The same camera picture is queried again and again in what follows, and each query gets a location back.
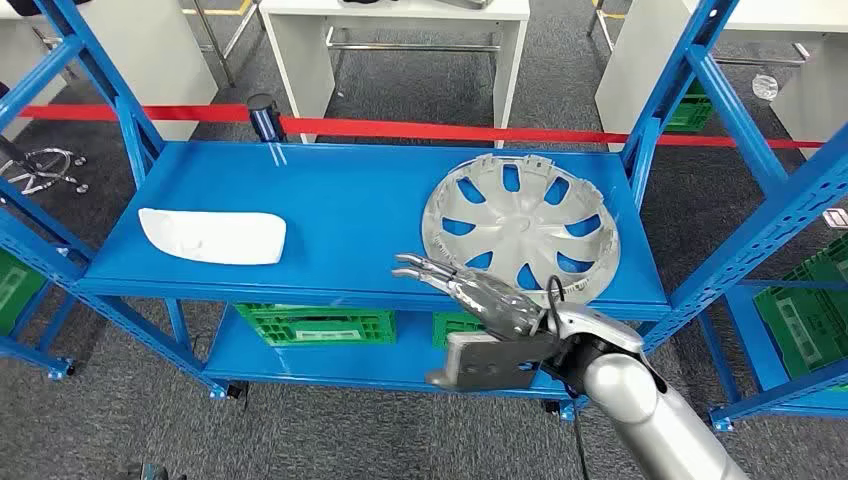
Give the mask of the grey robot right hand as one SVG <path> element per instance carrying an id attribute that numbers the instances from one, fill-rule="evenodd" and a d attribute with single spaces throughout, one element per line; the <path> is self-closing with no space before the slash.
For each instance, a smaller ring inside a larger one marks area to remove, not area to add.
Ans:
<path id="1" fill-rule="evenodd" d="M 455 267 L 411 253 L 395 256 L 395 277 L 414 278 L 453 298 L 494 336 L 516 340 L 537 333 L 547 310 L 511 285 L 485 271 Z"/>

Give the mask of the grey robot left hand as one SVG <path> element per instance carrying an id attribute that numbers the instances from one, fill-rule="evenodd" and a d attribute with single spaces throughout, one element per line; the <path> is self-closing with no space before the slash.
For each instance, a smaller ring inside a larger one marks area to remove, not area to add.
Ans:
<path id="1" fill-rule="evenodd" d="M 126 467 L 121 479 L 126 480 L 170 480 L 168 470 L 159 464 L 133 463 Z"/>

